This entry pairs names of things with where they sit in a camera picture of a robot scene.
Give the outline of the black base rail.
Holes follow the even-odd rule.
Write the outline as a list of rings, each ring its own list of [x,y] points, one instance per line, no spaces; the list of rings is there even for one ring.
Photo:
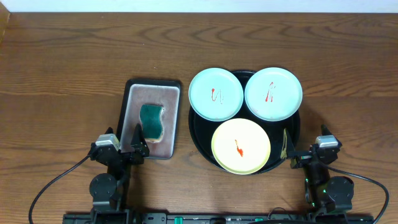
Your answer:
[[[165,213],[64,214],[63,224],[260,224],[260,223],[372,223],[371,216],[320,215],[312,220],[308,215],[187,215]]]

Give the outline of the green scrub sponge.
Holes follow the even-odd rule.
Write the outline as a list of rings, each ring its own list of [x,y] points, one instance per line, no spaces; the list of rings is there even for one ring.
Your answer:
[[[153,142],[159,142],[162,139],[162,112],[163,107],[160,105],[144,104],[140,109],[140,121],[144,138]]]

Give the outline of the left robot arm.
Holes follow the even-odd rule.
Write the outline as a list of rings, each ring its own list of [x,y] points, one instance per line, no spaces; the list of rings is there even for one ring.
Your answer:
[[[149,156],[140,124],[134,129],[130,146],[132,151],[122,152],[121,143],[112,128],[91,144],[89,158],[107,167],[106,173],[97,175],[90,183],[94,211],[120,212],[126,207],[131,166],[143,164],[144,158]]]

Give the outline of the round black serving tray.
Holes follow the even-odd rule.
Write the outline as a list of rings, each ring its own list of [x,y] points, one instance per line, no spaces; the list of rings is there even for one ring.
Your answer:
[[[231,73],[235,75],[242,84],[244,93],[246,83],[248,82],[249,78],[251,78],[251,76],[256,72],[249,70],[237,70]],[[280,154],[282,150],[283,132],[285,128],[288,130],[294,145],[297,143],[297,139],[300,135],[300,116],[298,110],[291,117],[282,121],[265,121],[253,115],[248,110],[245,99],[243,99],[243,105],[241,109],[236,115],[234,115],[230,119],[235,118],[249,119],[259,124],[260,127],[265,130],[271,142],[271,156],[269,160],[259,171],[249,175],[268,172],[283,163],[284,160],[280,158]],[[196,112],[194,112],[193,108],[190,105],[188,125],[194,144],[206,160],[208,160],[210,163],[214,164],[218,168],[228,172],[216,162],[215,157],[213,156],[213,153],[211,151],[212,136],[216,128],[225,121],[209,121],[207,119],[204,119],[196,114]]]

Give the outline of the black rectangular soapy water tray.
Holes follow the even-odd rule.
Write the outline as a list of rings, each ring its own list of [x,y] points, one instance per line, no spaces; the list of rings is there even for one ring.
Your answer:
[[[170,159],[174,153],[175,136],[178,123],[178,109],[181,97],[181,83],[178,80],[153,80],[134,78],[126,82],[121,113],[116,135],[122,152],[130,152],[132,135],[136,124],[141,124],[141,106],[160,105],[163,107],[163,135],[159,142],[148,139],[150,159]]]

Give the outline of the yellow plate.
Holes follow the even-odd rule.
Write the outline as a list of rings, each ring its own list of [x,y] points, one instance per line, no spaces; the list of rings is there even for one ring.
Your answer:
[[[211,139],[216,162],[230,173],[249,175],[259,171],[271,156],[271,142],[259,124],[243,118],[219,125]]]

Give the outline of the mint green plate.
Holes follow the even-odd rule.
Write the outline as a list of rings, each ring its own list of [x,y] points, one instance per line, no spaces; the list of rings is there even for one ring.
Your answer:
[[[244,89],[248,110],[265,121],[282,121],[300,107],[303,90],[298,78],[290,71],[264,68],[249,78]]]
[[[194,112],[209,121],[225,121],[243,105],[243,87],[238,78],[223,68],[207,68],[192,79],[188,98]]]

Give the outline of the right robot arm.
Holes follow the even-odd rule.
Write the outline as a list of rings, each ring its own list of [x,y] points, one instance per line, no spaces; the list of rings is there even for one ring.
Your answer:
[[[280,158],[290,160],[292,169],[305,173],[306,201],[324,214],[344,213],[352,209],[354,183],[345,176],[332,177],[326,167],[338,158],[342,143],[321,125],[322,135],[307,151],[297,151],[287,130],[284,130]]]

